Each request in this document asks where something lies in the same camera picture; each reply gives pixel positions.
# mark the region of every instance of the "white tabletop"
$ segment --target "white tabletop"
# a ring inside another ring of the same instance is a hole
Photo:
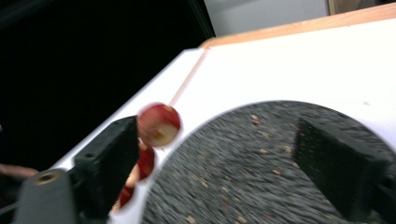
[[[70,169],[72,157],[111,121],[132,116],[151,102],[173,104],[183,121],[178,139],[157,149],[154,174],[138,183],[130,204],[110,223],[140,223],[155,175],[195,130],[237,107],[292,100],[323,105],[366,125],[396,151],[396,20],[252,41],[213,49],[188,49],[65,155],[54,167]]]

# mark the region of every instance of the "gravel texture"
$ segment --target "gravel texture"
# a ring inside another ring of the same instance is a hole
[[[298,102],[250,105],[210,121],[155,176],[142,223],[349,223],[291,160],[300,116],[337,125],[392,159],[354,119]],[[383,223],[372,213],[368,223]]]

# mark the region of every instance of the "hand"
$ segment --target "hand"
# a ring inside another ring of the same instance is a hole
[[[7,165],[0,163],[0,175],[8,175],[13,177],[29,178],[37,174],[37,170],[18,166],[18,165]]]

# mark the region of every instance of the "gray circular mat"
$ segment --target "gray circular mat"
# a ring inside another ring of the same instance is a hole
[[[155,176],[142,223],[349,223],[291,160],[300,116],[335,124],[392,158],[396,174],[395,155],[348,116],[307,103],[250,105],[210,121],[177,148]],[[372,213],[369,223],[382,222]]]

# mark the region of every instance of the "red apple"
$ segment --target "red apple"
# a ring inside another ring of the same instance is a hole
[[[148,147],[168,145],[176,138],[180,127],[180,116],[170,105],[149,105],[137,116],[138,135]]]
[[[130,188],[125,185],[122,188],[119,197],[120,208],[122,208],[125,204],[127,204],[132,199],[133,196],[134,196],[134,186]]]
[[[155,152],[154,148],[147,147],[143,142],[140,142],[139,153],[140,158],[136,164],[139,170],[138,180],[142,180],[151,175],[152,170],[154,169]]]

